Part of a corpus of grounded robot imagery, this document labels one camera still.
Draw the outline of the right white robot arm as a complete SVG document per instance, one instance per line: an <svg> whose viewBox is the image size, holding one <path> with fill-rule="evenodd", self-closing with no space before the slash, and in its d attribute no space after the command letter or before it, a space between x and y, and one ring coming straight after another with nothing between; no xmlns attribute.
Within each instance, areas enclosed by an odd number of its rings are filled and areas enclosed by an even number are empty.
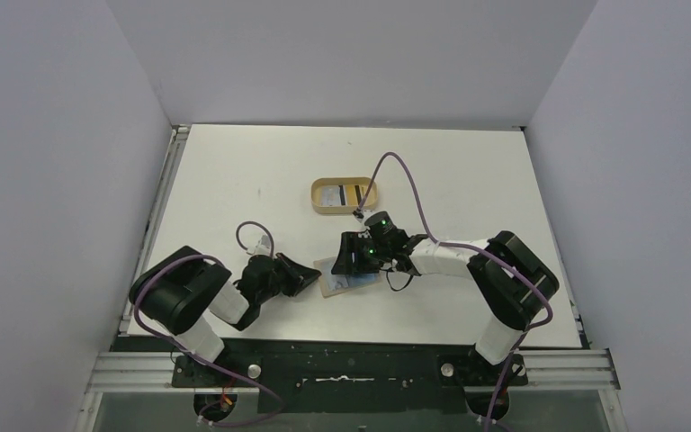
<svg viewBox="0 0 691 432"><path fill-rule="evenodd" d="M560 288L554 272L511 231L479 242L441 241L409 235L386 211L356 210L354 217L362 227L342 233L331 274L393 271L472 281L491 313L474 348L492 365L509 356L534 327L534 318L550 309L549 300Z"/></svg>

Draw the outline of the beige leather card holder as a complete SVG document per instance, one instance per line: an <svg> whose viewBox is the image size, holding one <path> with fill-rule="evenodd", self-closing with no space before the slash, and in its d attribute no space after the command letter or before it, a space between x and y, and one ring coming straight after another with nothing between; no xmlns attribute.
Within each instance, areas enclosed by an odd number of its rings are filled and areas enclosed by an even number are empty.
<svg viewBox="0 0 691 432"><path fill-rule="evenodd" d="M382 277L379 274L333 274L332 269L335 261L334 257L330 257L314 262L314 268L321 273L319 289L323 298L381 283Z"/></svg>

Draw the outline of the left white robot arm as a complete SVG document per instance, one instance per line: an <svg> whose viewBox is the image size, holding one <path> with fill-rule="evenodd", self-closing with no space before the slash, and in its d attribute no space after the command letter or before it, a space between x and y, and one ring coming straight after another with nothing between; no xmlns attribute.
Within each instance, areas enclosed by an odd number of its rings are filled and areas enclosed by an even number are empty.
<svg viewBox="0 0 691 432"><path fill-rule="evenodd" d="M320 277L319 270L275 253L252 255L235 280L219 260L183 246L133 283L129 301L137 322L142 316L154 320L180 350L213 362L225 344L205 313L241 331L257 320L265 302L280 294L295 297Z"/></svg>

